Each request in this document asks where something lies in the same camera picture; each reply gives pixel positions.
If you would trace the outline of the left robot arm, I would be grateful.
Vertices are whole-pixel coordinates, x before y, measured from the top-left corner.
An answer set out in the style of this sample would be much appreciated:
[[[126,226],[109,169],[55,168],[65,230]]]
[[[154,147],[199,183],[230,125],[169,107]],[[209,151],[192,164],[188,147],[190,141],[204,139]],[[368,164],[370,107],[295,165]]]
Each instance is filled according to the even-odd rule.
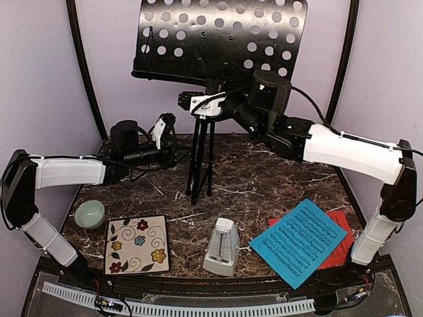
[[[176,117],[164,113],[146,131],[134,120],[124,120],[110,130],[110,148],[104,155],[39,156],[16,150],[1,176],[1,216],[9,230],[22,230],[57,263],[79,288],[93,283],[85,257],[39,211],[36,191],[74,185],[117,184],[132,172],[144,175],[165,170],[178,162]]]

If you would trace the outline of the black music stand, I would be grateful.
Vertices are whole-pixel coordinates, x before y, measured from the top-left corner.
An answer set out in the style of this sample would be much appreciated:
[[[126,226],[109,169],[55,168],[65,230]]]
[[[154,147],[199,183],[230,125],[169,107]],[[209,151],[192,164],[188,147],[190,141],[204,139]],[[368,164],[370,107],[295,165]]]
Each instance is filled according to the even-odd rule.
[[[132,75],[188,83],[206,95],[251,82],[256,70],[289,82],[295,67],[306,1],[143,1]],[[196,119],[186,193],[196,203],[211,190],[215,125]]]

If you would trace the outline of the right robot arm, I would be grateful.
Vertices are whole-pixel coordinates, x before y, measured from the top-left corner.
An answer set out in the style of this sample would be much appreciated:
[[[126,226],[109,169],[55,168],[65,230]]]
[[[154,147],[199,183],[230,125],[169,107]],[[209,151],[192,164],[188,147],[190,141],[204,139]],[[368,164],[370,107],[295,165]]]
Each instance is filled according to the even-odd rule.
[[[236,81],[229,88],[213,95],[182,92],[178,105],[198,120],[235,120],[253,141],[283,159],[337,166],[383,182],[379,209],[353,244],[351,262],[337,273],[341,285],[352,286],[363,275],[362,265],[369,264],[387,239],[416,211],[414,149],[405,140],[382,143],[338,131],[326,120],[315,123],[286,116],[294,87],[272,71],[256,70],[251,82]]]

